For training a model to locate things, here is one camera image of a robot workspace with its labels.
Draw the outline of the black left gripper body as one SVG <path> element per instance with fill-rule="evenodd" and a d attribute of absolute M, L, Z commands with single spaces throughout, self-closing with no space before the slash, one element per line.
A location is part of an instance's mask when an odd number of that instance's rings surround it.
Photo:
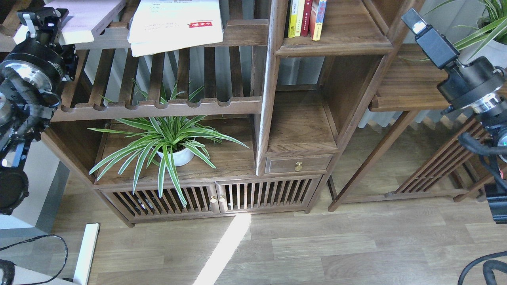
<path fill-rule="evenodd" d="M 74 81 L 78 63 L 75 45 L 44 46 L 34 38 L 16 45 L 1 63 L 40 92 L 55 92 L 62 81 Z"/>

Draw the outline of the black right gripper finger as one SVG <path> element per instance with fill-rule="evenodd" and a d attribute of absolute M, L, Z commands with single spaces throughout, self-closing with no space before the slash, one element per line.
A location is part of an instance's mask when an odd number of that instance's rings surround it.
<path fill-rule="evenodd" d="M 401 16 L 401 19 L 415 35 L 415 40 L 418 40 L 430 29 L 430 25 L 425 22 L 415 9 L 409 9 Z"/>

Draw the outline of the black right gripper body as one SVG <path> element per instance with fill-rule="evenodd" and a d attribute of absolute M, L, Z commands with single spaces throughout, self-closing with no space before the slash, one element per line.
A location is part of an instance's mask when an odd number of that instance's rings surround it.
<path fill-rule="evenodd" d="M 437 85 L 450 106 L 447 114 L 464 108 L 472 108 L 476 114 L 499 115 L 506 111 L 506 102 L 499 90 L 506 80 L 506 72 L 493 66 L 484 56 L 465 65 L 459 60 L 459 52 L 434 28 L 416 28 L 415 40 L 425 55 L 439 70 L 445 70 L 448 78 Z"/>

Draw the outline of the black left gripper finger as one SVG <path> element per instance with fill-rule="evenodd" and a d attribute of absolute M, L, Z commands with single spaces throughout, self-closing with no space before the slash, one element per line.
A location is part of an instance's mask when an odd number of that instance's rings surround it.
<path fill-rule="evenodd" d="M 35 40 L 59 40 L 62 23 L 69 15 L 65 8 L 40 7 L 17 11 L 22 25 L 28 28 L 24 38 Z"/>

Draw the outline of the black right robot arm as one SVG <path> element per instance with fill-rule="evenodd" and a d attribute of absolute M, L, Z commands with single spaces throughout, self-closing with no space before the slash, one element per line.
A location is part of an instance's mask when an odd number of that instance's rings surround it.
<path fill-rule="evenodd" d="M 494 66 L 486 57 L 462 63 L 455 46 L 413 8 L 402 15 L 402 21 L 436 68 L 448 74 L 447 79 L 437 86 L 449 103 L 445 112 L 470 108 L 491 135 L 491 139 L 481 143 L 464 132 L 458 141 L 478 155 L 484 168 L 493 176 L 495 183 L 485 189 L 487 202 L 493 220 L 498 224 L 506 223 L 506 171 L 498 164 L 498 159 L 506 160 L 506 100 L 497 93 L 505 84 L 505 69 Z"/>

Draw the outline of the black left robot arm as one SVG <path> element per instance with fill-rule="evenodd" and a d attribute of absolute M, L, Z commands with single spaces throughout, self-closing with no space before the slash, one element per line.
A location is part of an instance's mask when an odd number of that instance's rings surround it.
<path fill-rule="evenodd" d="M 75 46 L 60 45 L 68 9 L 42 7 L 18 11 L 29 31 L 1 63 L 1 159 L 14 152 L 10 167 L 1 167 L 1 214 L 10 215 L 29 195 L 23 168 L 30 144 L 49 126 L 63 81 L 73 81 L 78 56 Z"/>

